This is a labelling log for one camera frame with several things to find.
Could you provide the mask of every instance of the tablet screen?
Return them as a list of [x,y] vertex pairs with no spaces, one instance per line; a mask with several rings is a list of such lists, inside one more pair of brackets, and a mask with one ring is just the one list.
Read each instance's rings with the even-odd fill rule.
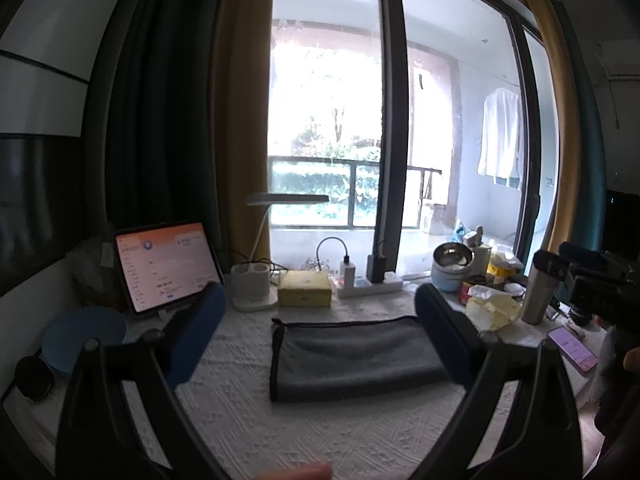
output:
[[116,252],[137,313],[220,281],[201,223],[116,235]]

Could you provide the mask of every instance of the cable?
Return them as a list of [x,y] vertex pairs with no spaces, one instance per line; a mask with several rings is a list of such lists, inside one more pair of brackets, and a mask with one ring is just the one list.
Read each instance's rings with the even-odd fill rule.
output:
[[218,253],[229,253],[229,254],[237,254],[243,260],[246,260],[246,263],[249,262],[249,257],[246,254],[242,254],[240,251],[236,251],[235,249],[220,249],[217,251]]
[[258,260],[258,263],[261,264],[269,264],[271,266],[271,275],[273,276],[276,270],[289,270],[289,267],[285,267],[284,265],[281,264],[277,264],[276,262],[274,262],[273,260],[270,260],[268,258],[260,258]]
[[613,103],[613,111],[616,115],[616,129],[620,129],[620,119],[618,118],[618,106],[616,105],[616,98],[613,95],[613,88],[611,88],[611,79],[607,77],[607,83],[609,84],[609,93],[611,94],[611,102]]
[[327,238],[323,238],[320,240],[320,243],[316,247],[316,262],[318,262],[318,270],[322,270],[322,266],[320,265],[320,246],[324,244],[327,240],[338,240],[342,245],[344,245],[344,262],[346,264],[349,263],[349,250],[347,249],[347,244],[344,243],[342,238],[338,238],[337,236],[328,236]]
[[382,251],[380,250],[380,245],[382,245],[382,247],[384,247],[384,245],[387,244],[389,247],[391,247],[391,250],[394,251],[396,250],[396,246],[393,245],[391,242],[389,242],[388,240],[385,240],[384,238],[382,240],[380,240],[377,244],[376,244],[376,252],[382,256],[384,256],[384,254],[382,253]]

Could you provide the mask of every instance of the floor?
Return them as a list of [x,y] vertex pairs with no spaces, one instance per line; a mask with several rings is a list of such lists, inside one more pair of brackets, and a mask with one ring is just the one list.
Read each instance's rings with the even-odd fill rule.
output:
[[592,402],[588,402],[581,407],[578,413],[580,419],[580,431],[582,433],[582,471],[587,472],[591,464],[598,457],[600,448],[604,441],[604,436],[593,424],[598,407]]

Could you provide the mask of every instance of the white shirt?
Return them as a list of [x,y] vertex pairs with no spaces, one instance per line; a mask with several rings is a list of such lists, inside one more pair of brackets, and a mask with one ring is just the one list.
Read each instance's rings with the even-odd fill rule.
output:
[[498,88],[484,100],[478,173],[497,178],[521,178],[521,136],[520,96],[506,88]]

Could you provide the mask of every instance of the hand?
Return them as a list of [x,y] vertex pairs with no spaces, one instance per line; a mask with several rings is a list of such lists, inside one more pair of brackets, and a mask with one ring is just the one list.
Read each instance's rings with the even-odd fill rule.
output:
[[640,374],[640,346],[626,353],[622,365],[625,367],[625,370]]
[[257,476],[254,480],[330,480],[333,474],[331,464],[328,462],[317,462],[295,469],[272,471]]

